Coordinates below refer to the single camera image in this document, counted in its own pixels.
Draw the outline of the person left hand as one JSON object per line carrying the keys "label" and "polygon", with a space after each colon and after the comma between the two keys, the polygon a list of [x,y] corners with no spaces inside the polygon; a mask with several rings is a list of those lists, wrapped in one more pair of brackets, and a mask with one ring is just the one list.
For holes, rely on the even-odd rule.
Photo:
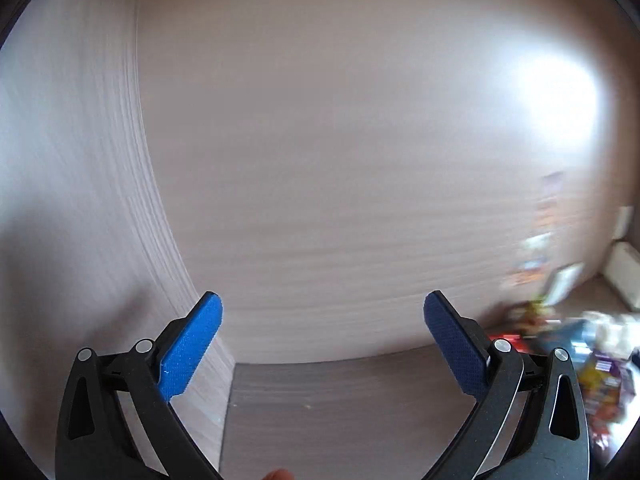
{"label": "person left hand", "polygon": [[287,469],[281,468],[274,471],[270,471],[266,474],[262,480],[295,480],[294,474]]}

